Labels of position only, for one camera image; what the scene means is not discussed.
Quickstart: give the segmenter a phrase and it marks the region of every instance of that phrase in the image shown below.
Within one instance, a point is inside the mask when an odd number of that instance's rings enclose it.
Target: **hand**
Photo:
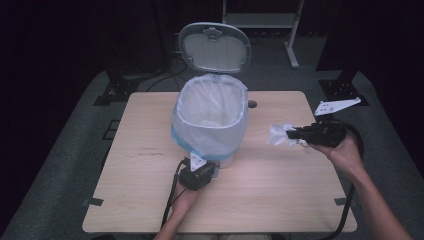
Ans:
[[[336,148],[321,145],[310,146],[324,153],[333,165],[343,171],[349,178],[357,174],[358,171],[365,171],[358,146],[350,135],[347,135]]]
[[[173,198],[175,202],[172,204],[172,214],[175,213],[185,216],[196,202],[200,195],[200,191],[202,191],[202,189],[198,191],[185,189],[183,185],[177,182]]]

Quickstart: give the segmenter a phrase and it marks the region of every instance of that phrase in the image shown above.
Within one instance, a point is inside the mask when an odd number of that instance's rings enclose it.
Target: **person's right hand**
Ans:
[[[358,146],[349,135],[335,148],[321,145],[310,145],[310,147],[324,153],[333,165],[343,171],[349,178],[358,173],[358,171],[365,170],[359,155]]]

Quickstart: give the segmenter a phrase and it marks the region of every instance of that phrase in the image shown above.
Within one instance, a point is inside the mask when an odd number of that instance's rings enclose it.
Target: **trash can lid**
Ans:
[[[178,37],[182,57],[193,69],[237,73],[250,64],[249,38],[238,28],[199,22],[185,26]]]

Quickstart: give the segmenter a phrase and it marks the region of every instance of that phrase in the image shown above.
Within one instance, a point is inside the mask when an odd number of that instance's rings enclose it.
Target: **gray carpet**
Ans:
[[[299,90],[305,93],[312,110],[320,101],[325,101],[318,80],[334,79],[340,73],[315,72],[325,38],[296,39],[294,51],[300,64],[298,70],[290,67],[282,39],[252,39],[252,43],[255,44],[249,69],[233,74],[249,90]],[[173,72],[183,68],[180,60],[172,61]],[[159,82],[151,91],[178,91],[184,79],[202,74],[187,69],[175,79]],[[142,82],[139,91],[145,91],[166,76]],[[115,102],[110,106],[93,106],[108,81],[102,72],[87,87],[1,239],[91,239],[102,235],[85,233],[81,226],[87,211],[82,202],[93,195],[102,161],[111,144],[110,140],[102,140],[103,134],[111,120],[121,118],[126,105]],[[364,161],[371,177],[414,239],[424,239],[423,178],[387,118],[372,84],[361,73],[355,76],[353,83],[370,106],[351,107],[334,116],[360,130],[365,142]],[[339,176],[347,192],[349,182],[342,174]],[[358,229],[343,233],[338,239],[370,239],[357,196],[355,200],[352,210]],[[326,235],[292,233],[284,236],[317,239]],[[114,237],[145,239],[140,234],[114,234]]]

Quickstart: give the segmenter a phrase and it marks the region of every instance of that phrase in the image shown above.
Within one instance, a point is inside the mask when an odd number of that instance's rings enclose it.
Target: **person's left hand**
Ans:
[[[185,189],[185,187],[178,182],[175,187],[173,199],[176,199],[178,195],[180,195],[181,193],[182,194],[172,204],[172,214],[179,214],[181,216],[185,216],[196,202],[201,191],[202,189],[198,191]]]

